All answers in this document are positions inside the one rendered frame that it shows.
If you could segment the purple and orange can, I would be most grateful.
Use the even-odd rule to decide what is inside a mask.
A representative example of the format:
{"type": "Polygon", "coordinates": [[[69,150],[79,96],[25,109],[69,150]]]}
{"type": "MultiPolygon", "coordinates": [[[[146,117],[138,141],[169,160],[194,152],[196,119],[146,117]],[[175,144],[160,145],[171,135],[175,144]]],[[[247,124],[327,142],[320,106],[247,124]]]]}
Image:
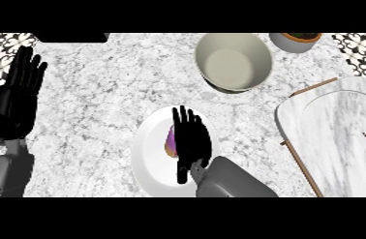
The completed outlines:
{"type": "Polygon", "coordinates": [[[169,127],[165,144],[163,144],[165,154],[171,158],[177,158],[177,151],[175,151],[175,141],[174,141],[174,126],[169,127]]]}

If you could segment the grey pot with orange rim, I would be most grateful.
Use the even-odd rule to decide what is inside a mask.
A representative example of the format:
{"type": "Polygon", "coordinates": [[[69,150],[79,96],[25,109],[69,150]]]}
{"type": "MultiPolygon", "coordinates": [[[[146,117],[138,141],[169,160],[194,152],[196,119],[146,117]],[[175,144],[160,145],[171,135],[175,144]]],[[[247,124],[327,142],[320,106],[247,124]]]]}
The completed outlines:
{"type": "Polygon", "coordinates": [[[311,39],[302,39],[292,36],[289,33],[270,33],[268,38],[271,43],[289,53],[305,53],[321,38],[321,33],[317,33],[311,39]]]}

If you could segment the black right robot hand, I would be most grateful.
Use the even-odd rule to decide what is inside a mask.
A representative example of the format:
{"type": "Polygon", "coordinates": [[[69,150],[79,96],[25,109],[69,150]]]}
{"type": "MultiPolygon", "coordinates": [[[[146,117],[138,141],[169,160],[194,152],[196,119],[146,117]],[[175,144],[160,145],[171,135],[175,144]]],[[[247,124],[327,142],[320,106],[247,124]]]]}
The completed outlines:
{"type": "Polygon", "coordinates": [[[193,110],[180,106],[171,109],[174,122],[174,142],[178,157],[177,183],[187,182],[187,172],[206,168],[211,158],[211,139],[206,126],[193,110]]]}

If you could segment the white round plate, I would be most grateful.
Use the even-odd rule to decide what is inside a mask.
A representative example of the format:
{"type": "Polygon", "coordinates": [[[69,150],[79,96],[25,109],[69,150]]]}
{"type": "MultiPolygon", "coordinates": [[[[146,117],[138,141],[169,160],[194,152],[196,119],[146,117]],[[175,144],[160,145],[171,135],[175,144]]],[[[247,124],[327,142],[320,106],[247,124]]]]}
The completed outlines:
{"type": "Polygon", "coordinates": [[[187,176],[187,183],[177,183],[177,158],[166,155],[163,144],[172,126],[171,110],[166,106],[156,110],[143,121],[131,148],[131,167],[137,183],[154,197],[194,197],[197,185],[187,176]]]}

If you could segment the black flat appliance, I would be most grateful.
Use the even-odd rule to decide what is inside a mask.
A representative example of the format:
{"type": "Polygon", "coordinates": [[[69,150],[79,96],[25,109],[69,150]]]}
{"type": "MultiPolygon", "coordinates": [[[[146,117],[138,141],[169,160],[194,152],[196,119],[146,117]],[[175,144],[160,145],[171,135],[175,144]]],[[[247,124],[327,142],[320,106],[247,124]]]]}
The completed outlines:
{"type": "Polygon", "coordinates": [[[33,33],[42,43],[104,43],[107,33],[33,33]]]}

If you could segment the marble board with wooden rim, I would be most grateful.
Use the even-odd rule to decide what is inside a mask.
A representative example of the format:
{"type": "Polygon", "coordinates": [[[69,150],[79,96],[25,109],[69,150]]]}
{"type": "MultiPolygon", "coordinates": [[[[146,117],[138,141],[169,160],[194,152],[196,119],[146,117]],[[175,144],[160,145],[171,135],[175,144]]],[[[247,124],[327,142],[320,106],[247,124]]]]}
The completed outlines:
{"type": "Polygon", "coordinates": [[[315,195],[366,197],[366,77],[295,91],[274,121],[315,195]]]}

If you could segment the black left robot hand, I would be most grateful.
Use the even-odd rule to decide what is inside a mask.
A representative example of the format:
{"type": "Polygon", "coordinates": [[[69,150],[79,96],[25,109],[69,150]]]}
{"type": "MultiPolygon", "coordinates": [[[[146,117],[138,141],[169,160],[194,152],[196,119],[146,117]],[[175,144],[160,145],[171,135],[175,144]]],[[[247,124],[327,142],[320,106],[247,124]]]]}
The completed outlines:
{"type": "Polygon", "coordinates": [[[0,86],[0,138],[25,138],[33,126],[36,96],[47,63],[30,46],[20,46],[0,86]]]}

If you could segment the beige round bowl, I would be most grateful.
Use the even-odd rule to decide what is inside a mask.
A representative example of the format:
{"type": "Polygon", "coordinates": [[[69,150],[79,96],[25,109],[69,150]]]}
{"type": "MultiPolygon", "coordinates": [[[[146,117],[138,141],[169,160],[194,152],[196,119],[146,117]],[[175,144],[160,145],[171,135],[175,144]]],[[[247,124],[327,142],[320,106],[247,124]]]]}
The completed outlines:
{"type": "Polygon", "coordinates": [[[206,83],[224,92],[246,92],[270,77],[270,50],[252,33],[206,33],[194,60],[206,83]]]}

